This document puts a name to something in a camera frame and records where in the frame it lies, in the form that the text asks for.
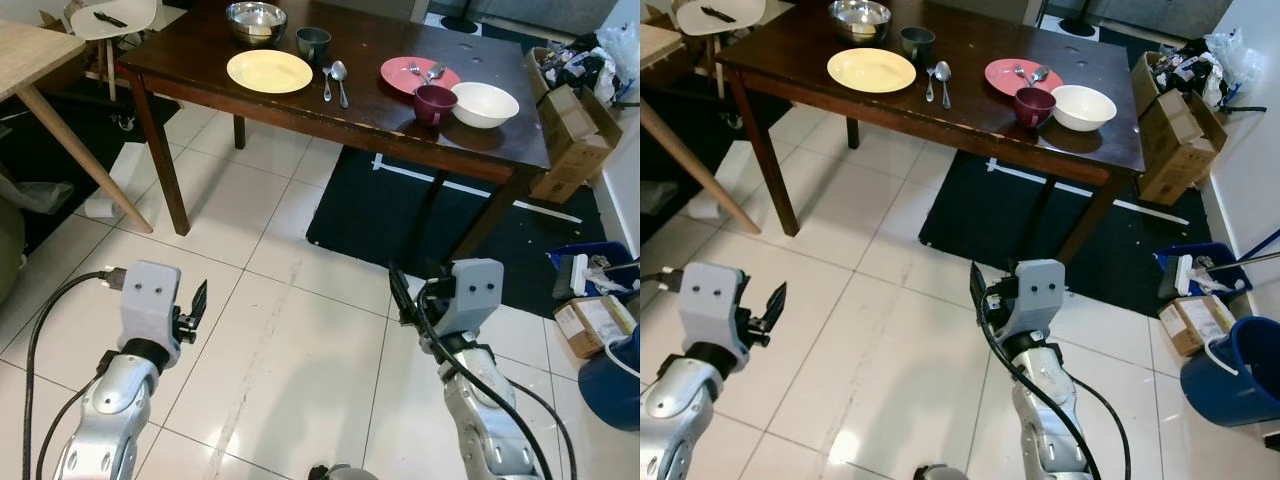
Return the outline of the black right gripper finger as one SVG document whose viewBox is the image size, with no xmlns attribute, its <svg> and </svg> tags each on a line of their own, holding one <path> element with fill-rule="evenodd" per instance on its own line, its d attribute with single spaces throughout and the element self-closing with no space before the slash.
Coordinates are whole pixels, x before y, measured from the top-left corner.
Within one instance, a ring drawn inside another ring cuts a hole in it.
<svg viewBox="0 0 1280 480">
<path fill-rule="evenodd" d="M 979 326 L 988 326 L 988 284 L 977 262 L 970 262 L 969 291 L 977 314 L 977 324 Z"/>
<path fill-rule="evenodd" d="M 410 293 L 410 284 L 404 274 L 394 264 L 390 264 L 388 276 L 392 298 L 396 303 L 396 320 L 401 325 L 415 326 L 417 324 L 415 320 L 416 303 L 413 296 Z"/>
</svg>

